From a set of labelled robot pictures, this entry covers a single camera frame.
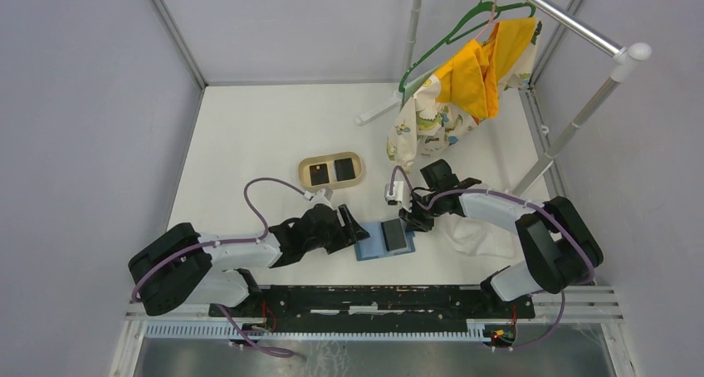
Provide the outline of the blue card holder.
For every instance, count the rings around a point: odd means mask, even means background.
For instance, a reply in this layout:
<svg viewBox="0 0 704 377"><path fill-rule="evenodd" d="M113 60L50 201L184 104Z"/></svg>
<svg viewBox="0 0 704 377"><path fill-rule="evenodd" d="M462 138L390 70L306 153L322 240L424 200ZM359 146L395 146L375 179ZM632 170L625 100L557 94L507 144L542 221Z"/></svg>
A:
<svg viewBox="0 0 704 377"><path fill-rule="evenodd" d="M369 233L369 237L354 245L358 262L395 257L416 251L413 242L415 234L406 231L406 223L401 219L362 223L361 227Z"/></svg>

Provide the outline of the beige oval tray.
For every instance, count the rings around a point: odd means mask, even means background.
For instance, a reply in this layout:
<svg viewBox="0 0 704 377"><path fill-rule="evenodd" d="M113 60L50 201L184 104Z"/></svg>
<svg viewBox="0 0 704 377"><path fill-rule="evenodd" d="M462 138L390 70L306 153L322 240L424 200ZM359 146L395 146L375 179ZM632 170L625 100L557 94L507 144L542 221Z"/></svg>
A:
<svg viewBox="0 0 704 377"><path fill-rule="evenodd" d="M354 170L356 172L356 178L349 181L337 182L335 180L335 169L334 161L336 159L351 158L354 161ZM327 163L328 170L330 173L330 182L325 185L311 186L310 176L309 176L309 166L312 164L322 164ZM301 185L309 191L316 191L322 188L328 188L331 190L346 189L359 184L365 173L364 163L359 155L354 152L346 151L335 154L326 154L313 156L303 159L297 166L298 179Z"/></svg>

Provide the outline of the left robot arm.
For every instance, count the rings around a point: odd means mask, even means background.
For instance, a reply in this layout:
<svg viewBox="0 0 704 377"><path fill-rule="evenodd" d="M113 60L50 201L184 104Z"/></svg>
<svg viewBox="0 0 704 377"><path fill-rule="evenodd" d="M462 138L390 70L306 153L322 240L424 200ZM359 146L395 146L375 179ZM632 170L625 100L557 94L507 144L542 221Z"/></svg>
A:
<svg viewBox="0 0 704 377"><path fill-rule="evenodd" d="M332 254L370 237L345 205L323 203L266 228L263 237L204 235L191 223L179 223L129 260L133 300L149 316L211 303L252 316L261 305L252 269L286 267L308 252Z"/></svg>

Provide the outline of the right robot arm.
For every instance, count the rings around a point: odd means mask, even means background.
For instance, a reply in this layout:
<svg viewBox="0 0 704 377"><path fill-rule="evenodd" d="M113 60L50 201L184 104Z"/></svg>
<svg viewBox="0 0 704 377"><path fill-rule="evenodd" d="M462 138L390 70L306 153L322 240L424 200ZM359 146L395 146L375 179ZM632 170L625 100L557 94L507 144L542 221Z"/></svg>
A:
<svg viewBox="0 0 704 377"><path fill-rule="evenodd" d="M429 232L436 218L450 214L490 223L513 235L523 260L491 274L480 284L479 304L490 317L503 316L513 301L537 292L559 294L589 284L604 255L574 205L557 196L542 204L488 188L481 180L460 180L447 161L422 168L425 187L414 190L408 177L392 178L388 203L412 232Z"/></svg>

